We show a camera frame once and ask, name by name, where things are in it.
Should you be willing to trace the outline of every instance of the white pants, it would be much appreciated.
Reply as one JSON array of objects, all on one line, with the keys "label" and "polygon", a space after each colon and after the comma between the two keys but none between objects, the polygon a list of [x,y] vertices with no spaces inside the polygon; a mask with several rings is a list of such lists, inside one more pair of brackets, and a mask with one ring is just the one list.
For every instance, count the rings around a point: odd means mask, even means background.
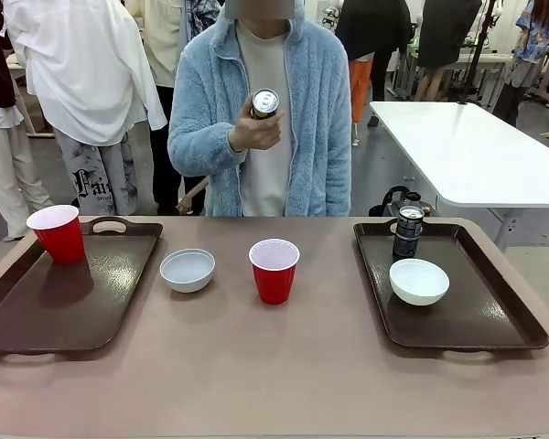
[{"label": "white pants", "polygon": [[0,128],[0,214],[8,236],[19,238],[27,232],[29,206],[39,210],[52,205],[37,177],[24,125]]}]

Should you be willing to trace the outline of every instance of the brown tray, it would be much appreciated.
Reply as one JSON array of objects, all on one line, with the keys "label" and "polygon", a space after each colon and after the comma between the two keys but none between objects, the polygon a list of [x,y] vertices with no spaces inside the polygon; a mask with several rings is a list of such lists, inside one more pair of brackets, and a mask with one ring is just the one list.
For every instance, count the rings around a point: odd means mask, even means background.
[{"label": "brown tray", "polygon": [[468,231],[457,224],[424,224],[416,258],[449,276],[447,294],[436,304],[403,302],[391,287],[396,219],[356,224],[354,232],[370,276],[384,328],[405,348],[456,351],[541,349],[549,336]]},{"label": "brown tray", "polygon": [[[125,231],[95,232],[105,221]],[[82,262],[54,265],[35,242],[0,278],[0,353],[90,351],[116,335],[163,226],[105,217],[81,229]]]}]

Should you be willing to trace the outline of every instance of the red cup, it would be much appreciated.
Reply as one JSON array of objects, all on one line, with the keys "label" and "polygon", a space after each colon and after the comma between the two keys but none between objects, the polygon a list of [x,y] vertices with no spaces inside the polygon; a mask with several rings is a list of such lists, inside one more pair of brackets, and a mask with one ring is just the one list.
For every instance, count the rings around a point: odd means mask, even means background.
[{"label": "red cup", "polygon": [[268,305],[286,302],[295,280],[299,249],[289,241],[260,241],[248,253],[253,263],[258,295]]},{"label": "red cup", "polygon": [[73,206],[51,206],[28,217],[27,226],[54,263],[74,263],[85,256],[79,215]]}]

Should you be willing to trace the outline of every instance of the hand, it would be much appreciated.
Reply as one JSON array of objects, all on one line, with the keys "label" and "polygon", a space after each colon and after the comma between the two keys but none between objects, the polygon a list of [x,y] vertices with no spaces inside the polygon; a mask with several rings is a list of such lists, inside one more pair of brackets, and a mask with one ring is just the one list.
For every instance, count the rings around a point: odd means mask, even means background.
[{"label": "hand", "polygon": [[189,195],[186,195],[181,199],[179,204],[177,204],[177,210],[180,215],[187,215],[191,212],[191,197]]},{"label": "hand", "polygon": [[250,96],[240,110],[238,122],[228,133],[230,147],[237,153],[246,149],[265,151],[281,141],[281,118],[284,113],[257,121],[251,116],[252,107],[253,97]]}]

